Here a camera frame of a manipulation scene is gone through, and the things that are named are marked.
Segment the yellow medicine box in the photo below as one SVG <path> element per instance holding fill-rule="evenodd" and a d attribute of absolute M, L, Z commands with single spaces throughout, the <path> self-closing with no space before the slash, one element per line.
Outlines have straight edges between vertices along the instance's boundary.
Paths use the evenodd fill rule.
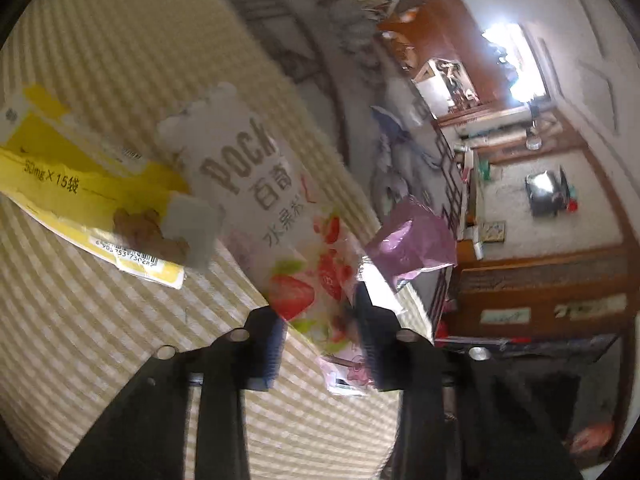
<path fill-rule="evenodd" d="M 63 240 L 174 289 L 207 269 L 221 224 L 177 171 L 103 139 L 40 86 L 1 107 L 1 192 Z"/>

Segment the pocky strawberry snack box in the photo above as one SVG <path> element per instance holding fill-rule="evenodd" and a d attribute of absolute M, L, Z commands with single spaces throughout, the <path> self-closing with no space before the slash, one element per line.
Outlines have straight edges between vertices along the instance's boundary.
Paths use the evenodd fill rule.
<path fill-rule="evenodd" d="M 274 312 L 318 353 L 326 388 L 372 390 L 352 305 L 364 252 L 232 84 L 162 120 L 157 133 L 195 196 L 222 214 L 222 242 Z"/>

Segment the pink plastic wrapper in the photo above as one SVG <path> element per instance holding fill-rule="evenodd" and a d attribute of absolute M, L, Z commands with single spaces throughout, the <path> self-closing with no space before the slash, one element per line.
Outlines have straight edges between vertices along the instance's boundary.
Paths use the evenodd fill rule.
<path fill-rule="evenodd" d="M 413 196 L 403 198 L 366 246 L 393 290 L 422 273 L 457 264 L 457 241 L 447 223 Z"/>

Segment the framed picture on cabinet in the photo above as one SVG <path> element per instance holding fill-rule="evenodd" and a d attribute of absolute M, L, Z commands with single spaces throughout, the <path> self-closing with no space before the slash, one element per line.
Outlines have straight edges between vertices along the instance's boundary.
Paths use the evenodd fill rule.
<path fill-rule="evenodd" d="M 506 241 L 506 222 L 489 221 L 480 227 L 480 240 L 483 243 L 504 243 Z"/>

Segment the beige checkered tablecloth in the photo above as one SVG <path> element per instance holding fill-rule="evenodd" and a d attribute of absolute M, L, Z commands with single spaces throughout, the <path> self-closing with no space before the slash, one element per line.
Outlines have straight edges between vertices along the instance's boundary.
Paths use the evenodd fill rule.
<path fill-rule="evenodd" d="M 30 0 L 1 50 L 1 426 L 55 479 L 374 479 L 380 224 L 228 0 Z"/>

